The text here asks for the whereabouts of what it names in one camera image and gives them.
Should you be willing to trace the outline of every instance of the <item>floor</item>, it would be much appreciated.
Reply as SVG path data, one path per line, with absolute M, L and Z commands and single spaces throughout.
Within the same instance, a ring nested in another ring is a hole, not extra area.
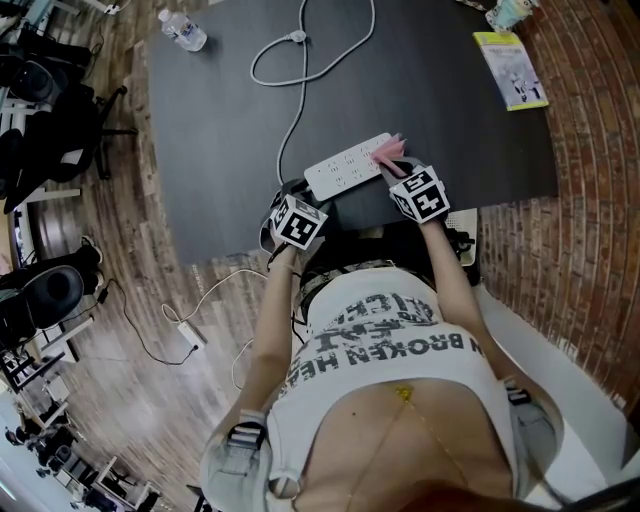
M 140 133 L 111 141 L 111 181 L 99 181 L 90 169 L 60 186 L 81 188 L 80 197 L 41 203 L 33 208 L 33 218 L 44 257 L 76 250 L 82 234 L 94 237 L 105 255 L 102 271 L 124 287 L 129 315 L 148 349 L 159 358 L 180 361 L 190 346 L 162 317 L 160 305 L 169 302 L 186 314 L 220 278 L 237 268 L 260 270 L 262 265 L 256 254 L 193 268 L 177 263 L 149 125 L 144 41 L 157 28 L 156 13 L 165 5 L 164 0 L 132 0 L 102 24 L 97 11 L 86 9 L 76 18 L 58 12 L 52 20 L 51 35 L 61 42 L 94 47 L 104 34 L 88 83 L 103 97 L 126 85 L 129 93 L 119 100 L 108 124 L 135 127 Z M 204 5 L 169 1 L 170 8 L 187 11 Z M 87 438 L 81 443 L 83 454 L 97 464 L 118 455 L 132 475 L 151 479 L 162 489 L 164 502 L 175 510 L 195 505 L 185 484 L 197 483 L 204 443 L 237 395 L 230 366 L 252 336 L 263 287 L 259 277 L 245 276 L 209 296 L 194 324 L 212 343 L 178 367 L 164 366 L 145 354 L 122 314 L 123 297 L 111 286 L 105 304 L 90 313 L 94 326 L 74 338 L 80 362 L 61 370 L 72 393 L 71 416 Z M 85 298 L 82 306 L 91 304 L 93 299 Z M 239 381 L 245 369 L 240 360 Z

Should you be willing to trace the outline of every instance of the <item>wrist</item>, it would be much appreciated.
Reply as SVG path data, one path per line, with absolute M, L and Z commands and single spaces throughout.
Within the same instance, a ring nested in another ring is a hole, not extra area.
M 438 219 L 428 220 L 423 224 L 420 224 L 420 231 L 422 234 L 442 232 L 442 223 Z
M 285 247 L 269 264 L 269 267 L 280 267 L 293 269 L 298 256 L 298 249 L 292 245 Z

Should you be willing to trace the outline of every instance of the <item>buckle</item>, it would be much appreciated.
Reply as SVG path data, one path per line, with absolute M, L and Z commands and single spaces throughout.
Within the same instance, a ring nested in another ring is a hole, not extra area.
M 259 450 L 266 436 L 267 429 L 260 423 L 239 423 L 229 431 L 227 444 L 236 448 Z
M 511 405 L 518 406 L 531 403 L 531 395 L 526 389 L 518 389 L 515 386 L 507 386 L 506 389 Z

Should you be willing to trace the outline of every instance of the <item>plastic bottle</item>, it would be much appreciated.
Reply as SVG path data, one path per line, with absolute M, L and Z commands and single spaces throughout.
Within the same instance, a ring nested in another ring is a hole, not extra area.
M 207 34 L 181 12 L 163 9 L 158 19 L 162 22 L 162 32 L 185 50 L 197 52 L 207 41 Z

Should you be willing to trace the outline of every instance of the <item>black office chair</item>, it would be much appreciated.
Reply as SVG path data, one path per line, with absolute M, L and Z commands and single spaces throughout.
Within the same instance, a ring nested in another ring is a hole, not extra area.
M 8 169 L 0 164 L 0 184 L 6 184 L 4 213 L 13 211 L 49 179 L 58 183 L 72 180 L 86 171 L 94 158 L 100 179 L 109 179 L 109 168 L 103 165 L 102 137 L 138 133 L 135 129 L 104 128 L 116 99 L 126 93 L 125 87 L 119 87 L 104 102 L 100 98 L 94 100 L 91 87 L 70 85 L 58 97 L 52 112 L 40 111 L 30 116 L 24 137 L 13 130 L 4 133 L 0 147 L 11 146 L 14 153 L 8 155 L 8 160 L 18 161 Z
M 0 353 L 19 347 L 37 329 L 62 321 L 80 303 L 83 293 L 80 273 L 68 266 L 49 269 L 21 289 L 0 290 Z
M 17 44 L 0 44 L 0 86 L 16 98 L 53 105 L 69 84 L 82 80 L 91 59 L 88 48 L 58 43 L 26 25 Z
M 56 453 L 49 460 L 49 469 L 54 475 L 62 469 L 69 459 L 71 458 L 71 448 L 69 446 L 61 446 L 56 450 Z

